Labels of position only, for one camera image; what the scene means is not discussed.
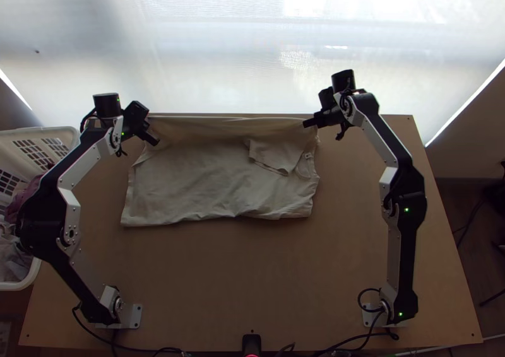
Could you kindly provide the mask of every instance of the wrinkled cloth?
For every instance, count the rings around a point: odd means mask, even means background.
[[[35,176],[28,186],[19,191],[0,219],[0,281],[19,282],[25,278],[32,265],[33,256],[26,253],[14,235],[18,212],[25,201],[37,191],[43,174]]]
[[[33,256],[19,247],[19,238],[11,234],[12,226],[0,219],[0,282],[19,282],[32,265]]]
[[[5,210],[5,220],[12,224],[16,224],[16,220],[18,218],[18,211],[21,209],[21,205],[25,203],[25,201],[30,198],[33,193],[37,191],[39,188],[40,179],[43,174],[36,175],[28,184],[28,186],[17,193],[14,198],[12,198],[11,203],[7,206]]]
[[[161,142],[129,172],[121,223],[238,215],[307,217],[319,176],[315,127],[297,118],[150,117]]]

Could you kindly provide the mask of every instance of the bright window light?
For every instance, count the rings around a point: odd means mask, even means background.
[[[152,112],[308,114],[353,69],[429,143],[505,57],[504,13],[502,0],[0,0],[0,68],[47,126],[78,126],[112,91]]]

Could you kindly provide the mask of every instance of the tabletop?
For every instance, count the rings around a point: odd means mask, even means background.
[[[418,230],[414,290],[419,312],[399,341],[372,338],[367,348],[417,348],[482,342],[475,309],[444,207],[408,115],[384,117],[425,178],[428,210]],[[368,331],[357,294],[386,279],[387,226],[379,178],[384,163],[357,127],[335,141],[338,127],[319,130],[315,156],[321,180],[312,214],[278,221],[228,218],[170,226],[119,224],[129,154],[101,161],[76,190],[82,248],[107,284],[126,301],[142,303],[141,326],[117,342],[136,348],[237,351],[242,335],[261,335],[264,350],[293,341],[299,351],[324,349]],[[170,184],[167,177],[165,184]],[[43,263],[35,281],[20,344],[106,348],[75,322],[77,297]],[[104,337],[110,331],[96,330]]]

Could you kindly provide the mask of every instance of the floor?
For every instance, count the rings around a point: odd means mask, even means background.
[[[489,184],[489,181],[439,180],[437,184],[451,228],[457,230],[466,223],[472,208],[481,198],[482,187]],[[505,322],[502,321],[505,319],[505,295],[485,307],[478,306],[482,300],[505,288],[505,256],[496,251],[491,241],[505,242],[505,219],[501,218],[490,206],[484,204],[460,246],[461,263],[465,270],[484,337],[505,334]],[[13,324],[7,356],[87,356],[89,353],[86,351],[40,349],[16,345],[30,293],[30,288],[25,291],[0,293],[0,321],[8,320]],[[93,353],[93,355],[106,357],[111,353],[103,351]],[[120,351],[119,355],[125,357],[134,354]],[[419,355],[424,357],[505,356],[505,337],[486,341],[483,344],[419,353]]]

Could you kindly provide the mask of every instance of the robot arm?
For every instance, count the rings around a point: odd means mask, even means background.
[[[426,215],[424,178],[412,165],[412,157],[379,115],[374,95],[356,90],[352,70],[331,77],[332,87],[319,93],[322,110],[304,121],[304,127],[339,124],[340,140],[349,127],[361,127],[386,164],[379,181],[383,218],[388,224],[386,284],[379,292],[385,324],[397,324],[417,313],[413,286],[417,229]]]
[[[121,155],[121,142],[138,136],[156,145],[147,133],[149,110],[140,102],[121,109],[118,94],[93,96],[95,112],[80,137],[80,144],[48,171],[37,191],[21,207],[16,229],[23,247],[47,261],[80,299],[80,309],[91,323],[109,328],[138,328],[141,305],[125,304],[86,262],[80,242],[81,206],[74,187],[102,158]]]

